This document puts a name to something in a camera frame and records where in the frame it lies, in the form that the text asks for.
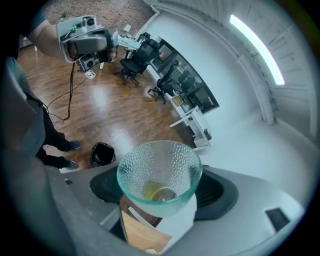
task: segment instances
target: wooden floor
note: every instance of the wooden floor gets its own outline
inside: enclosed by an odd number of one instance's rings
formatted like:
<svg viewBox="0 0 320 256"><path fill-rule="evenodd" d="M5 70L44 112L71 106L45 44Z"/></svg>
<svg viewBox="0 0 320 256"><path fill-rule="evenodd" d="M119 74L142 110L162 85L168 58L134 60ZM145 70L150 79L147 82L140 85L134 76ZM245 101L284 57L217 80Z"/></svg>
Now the wooden floor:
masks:
<svg viewBox="0 0 320 256"><path fill-rule="evenodd" d="M97 142L113 146L117 160L136 146L151 141L172 140L191 146L192 136L183 124L175 126L175 129L169 127L180 118L173 106L170 103L163 105L147 93L156 85L147 71L137 77L138 86L131 81L122 85L122 77L113 75L121 70L119 60L124 55L124 49L119 47L116 61L106 63L103 70L98 66L92 69L96 77L86 79L73 92L70 119L55 125L67 140L79 140L82 147L71 152L60 152L46 146L48 154L76 161L79 170L83 170L91 167L91 150ZM45 104L69 91L72 64L48 57L40 51L35 52L33 47L21 50L18 62L32 91ZM75 71L74 86L84 78L83 73ZM56 100L49 107L50 113L65 118L68 115L68 100L69 94ZM58 121L58 118L53 116L53 120Z"/></svg>

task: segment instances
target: white wall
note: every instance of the white wall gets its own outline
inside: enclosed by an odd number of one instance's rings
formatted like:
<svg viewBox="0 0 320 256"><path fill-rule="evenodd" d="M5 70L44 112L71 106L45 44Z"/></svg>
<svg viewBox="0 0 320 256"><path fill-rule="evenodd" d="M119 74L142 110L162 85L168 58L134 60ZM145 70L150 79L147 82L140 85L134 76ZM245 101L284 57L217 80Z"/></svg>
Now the white wall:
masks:
<svg viewBox="0 0 320 256"><path fill-rule="evenodd" d="M230 52L204 29L163 11L145 31L152 39L161 37L171 44L208 85L220 105L205 115L213 131L226 131L258 110L246 74Z"/></svg>
<svg viewBox="0 0 320 256"><path fill-rule="evenodd" d="M228 50L202 28L167 12L145 31L177 49L220 105L205 115L213 134L212 148L198 151L202 163L267 180L306 206L318 181L319 151L294 131L262 122L251 84Z"/></svg>

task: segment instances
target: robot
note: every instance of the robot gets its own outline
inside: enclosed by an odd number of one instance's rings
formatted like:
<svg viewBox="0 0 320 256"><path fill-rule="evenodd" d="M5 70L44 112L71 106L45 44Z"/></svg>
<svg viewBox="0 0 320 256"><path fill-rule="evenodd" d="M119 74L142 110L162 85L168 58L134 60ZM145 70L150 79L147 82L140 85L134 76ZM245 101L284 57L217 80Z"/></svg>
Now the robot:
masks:
<svg viewBox="0 0 320 256"><path fill-rule="evenodd" d="M86 72L98 63L111 62L110 50L118 47L118 31L98 25L94 15L59 20L56 23L59 46L66 62L76 62L80 72ZM74 45L78 57L69 54Z"/></svg>

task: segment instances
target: brick wall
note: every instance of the brick wall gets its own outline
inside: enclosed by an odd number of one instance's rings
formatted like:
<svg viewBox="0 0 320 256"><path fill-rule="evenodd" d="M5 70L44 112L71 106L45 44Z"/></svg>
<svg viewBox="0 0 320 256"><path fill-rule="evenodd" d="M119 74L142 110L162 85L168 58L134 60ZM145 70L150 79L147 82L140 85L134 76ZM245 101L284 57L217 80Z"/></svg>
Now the brick wall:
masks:
<svg viewBox="0 0 320 256"><path fill-rule="evenodd" d="M151 18L154 11L143 0L49 0L43 7L50 22L82 15L95 15L98 24L106 28L118 29L121 35L125 25L131 25L129 33L135 36L139 29ZM31 42L19 38L20 47Z"/></svg>

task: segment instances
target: wooden board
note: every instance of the wooden board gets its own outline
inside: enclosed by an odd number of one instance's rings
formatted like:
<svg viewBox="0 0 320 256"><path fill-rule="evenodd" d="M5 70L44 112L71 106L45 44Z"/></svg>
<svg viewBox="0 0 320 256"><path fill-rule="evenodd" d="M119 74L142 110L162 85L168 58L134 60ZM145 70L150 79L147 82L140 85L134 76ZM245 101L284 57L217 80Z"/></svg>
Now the wooden board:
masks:
<svg viewBox="0 0 320 256"><path fill-rule="evenodd" d="M161 233L141 224L124 211L121 212L129 245L142 251L155 249L160 253L172 238L171 235Z"/></svg>

